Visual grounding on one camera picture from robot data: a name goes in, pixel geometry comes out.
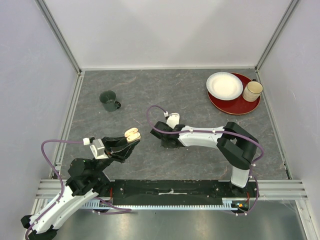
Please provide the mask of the beige patterned cup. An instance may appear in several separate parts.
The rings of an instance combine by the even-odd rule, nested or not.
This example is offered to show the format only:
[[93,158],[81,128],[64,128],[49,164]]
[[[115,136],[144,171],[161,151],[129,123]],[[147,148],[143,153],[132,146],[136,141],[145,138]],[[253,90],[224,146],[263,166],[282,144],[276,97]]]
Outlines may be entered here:
[[254,102],[262,94],[264,88],[261,83],[256,80],[250,81],[244,88],[242,97],[247,102]]

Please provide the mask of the dark green mug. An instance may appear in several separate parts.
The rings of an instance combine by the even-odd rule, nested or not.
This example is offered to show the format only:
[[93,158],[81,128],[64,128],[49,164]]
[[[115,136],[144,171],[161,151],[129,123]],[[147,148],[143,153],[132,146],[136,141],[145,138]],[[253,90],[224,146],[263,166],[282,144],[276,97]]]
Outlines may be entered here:
[[114,112],[122,106],[121,103],[117,101],[116,93],[112,90],[102,92],[99,96],[99,101],[107,112]]

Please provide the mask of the red round tray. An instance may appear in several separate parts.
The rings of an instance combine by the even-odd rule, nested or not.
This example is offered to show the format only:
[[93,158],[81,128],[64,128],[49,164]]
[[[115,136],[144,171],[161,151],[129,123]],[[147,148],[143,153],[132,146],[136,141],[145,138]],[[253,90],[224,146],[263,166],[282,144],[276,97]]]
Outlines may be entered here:
[[[250,82],[250,81],[257,81],[255,79],[250,79],[242,74],[239,73],[231,73],[234,74],[236,77],[238,77],[242,84],[243,84],[243,91],[244,88],[246,87],[246,85]],[[234,100],[220,100],[217,99],[215,97],[213,97],[207,90],[207,94],[209,97],[210,102],[221,112],[224,112],[226,114],[230,114],[230,115],[245,115],[248,114],[250,112],[252,112],[253,110],[255,110],[261,100],[261,96],[253,101],[253,102],[248,102],[246,100],[244,100],[243,98],[243,91],[242,94],[234,99]]]

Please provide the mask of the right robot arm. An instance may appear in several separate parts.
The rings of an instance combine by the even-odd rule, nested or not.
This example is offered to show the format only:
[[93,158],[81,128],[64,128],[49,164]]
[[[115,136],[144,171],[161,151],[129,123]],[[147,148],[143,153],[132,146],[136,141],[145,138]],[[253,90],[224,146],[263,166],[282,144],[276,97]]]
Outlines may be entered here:
[[235,122],[216,128],[198,128],[184,124],[174,127],[158,121],[150,133],[165,148],[208,147],[218,149],[232,165],[229,191],[235,197],[247,191],[247,182],[259,141]]

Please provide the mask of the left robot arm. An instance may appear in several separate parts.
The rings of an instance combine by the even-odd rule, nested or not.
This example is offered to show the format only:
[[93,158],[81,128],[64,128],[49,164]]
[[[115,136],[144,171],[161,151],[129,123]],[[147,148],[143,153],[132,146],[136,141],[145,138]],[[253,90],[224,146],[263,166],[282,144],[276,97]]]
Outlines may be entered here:
[[104,170],[113,162],[124,163],[140,142],[140,133],[121,137],[84,138],[92,159],[76,158],[70,164],[69,179],[61,181],[61,190],[42,210],[21,219],[27,240],[52,240],[64,222],[86,202],[106,196],[113,187]]

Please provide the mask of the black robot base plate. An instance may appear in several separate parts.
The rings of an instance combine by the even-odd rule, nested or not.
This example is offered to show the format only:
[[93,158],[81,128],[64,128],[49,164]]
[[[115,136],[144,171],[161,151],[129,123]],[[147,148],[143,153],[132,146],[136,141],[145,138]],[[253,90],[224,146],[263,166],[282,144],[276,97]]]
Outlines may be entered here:
[[115,205],[200,205],[221,204],[223,199],[250,199],[259,194],[254,181],[239,188],[230,181],[194,180],[140,180],[117,179],[100,194],[99,198],[111,198]]

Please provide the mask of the white plate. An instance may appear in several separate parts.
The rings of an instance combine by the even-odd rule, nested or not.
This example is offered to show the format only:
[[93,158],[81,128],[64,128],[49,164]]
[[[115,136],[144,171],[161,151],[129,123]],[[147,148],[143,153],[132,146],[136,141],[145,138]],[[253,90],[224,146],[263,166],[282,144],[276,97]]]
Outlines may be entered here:
[[232,73],[216,72],[206,81],[208,92],[215,98],[231,101],[238,98],[243,92],[242,81]]

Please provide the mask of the beige earbud charging case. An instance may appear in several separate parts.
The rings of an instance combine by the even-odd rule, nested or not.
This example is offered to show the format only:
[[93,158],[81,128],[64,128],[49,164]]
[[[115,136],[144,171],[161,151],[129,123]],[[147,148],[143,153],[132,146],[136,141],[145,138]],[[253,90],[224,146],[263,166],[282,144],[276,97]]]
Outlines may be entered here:
[[141,134],[139,133],[138,128],[133,127],[133,128],[130,128],[129,130],[127,130],[124,133],[124,137],[126,138],[126,141],[128,143],[131,143],[131,142],[133,142],[135,140],[140,140],[141,139]]

